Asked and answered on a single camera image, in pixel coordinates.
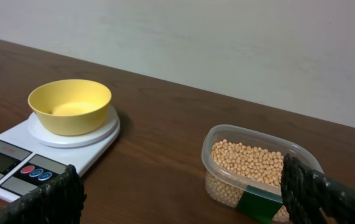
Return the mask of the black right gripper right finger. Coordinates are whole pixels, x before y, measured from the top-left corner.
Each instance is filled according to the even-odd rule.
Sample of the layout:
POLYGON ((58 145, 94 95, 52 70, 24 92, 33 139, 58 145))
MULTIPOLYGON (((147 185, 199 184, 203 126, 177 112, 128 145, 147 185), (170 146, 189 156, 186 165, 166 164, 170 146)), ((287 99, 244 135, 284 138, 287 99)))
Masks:
POLYGON ((355 189, 284 156, 281 177, 283 205, 293 223, 355 223, 355 189))

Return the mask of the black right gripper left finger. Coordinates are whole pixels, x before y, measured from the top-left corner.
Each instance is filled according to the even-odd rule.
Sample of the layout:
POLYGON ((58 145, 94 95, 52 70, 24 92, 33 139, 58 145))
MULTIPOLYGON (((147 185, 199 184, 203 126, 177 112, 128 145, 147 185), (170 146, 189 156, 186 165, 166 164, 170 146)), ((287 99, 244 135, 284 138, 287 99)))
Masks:
POLYGON ((0 224, 79 224, 87 194, 75 166, 0 210, 0 224))

